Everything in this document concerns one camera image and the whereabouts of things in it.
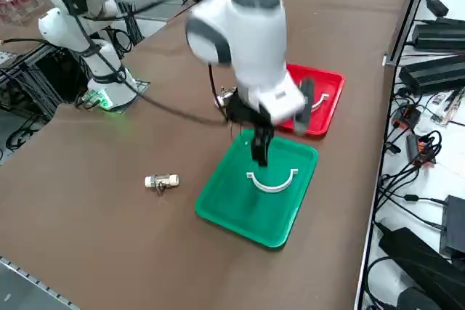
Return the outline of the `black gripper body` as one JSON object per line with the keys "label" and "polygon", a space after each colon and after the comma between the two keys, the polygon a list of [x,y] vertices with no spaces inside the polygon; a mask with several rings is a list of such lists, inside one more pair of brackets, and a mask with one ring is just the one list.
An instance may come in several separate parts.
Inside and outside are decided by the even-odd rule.
{"label": "black gripper body", "polygon": [[271,117],[267,109],[259,105],[259,110],[249,107],[239,94],[233,94],[226,103],[226,116],[229,121],[240,125],[262,128],[272,127]]}

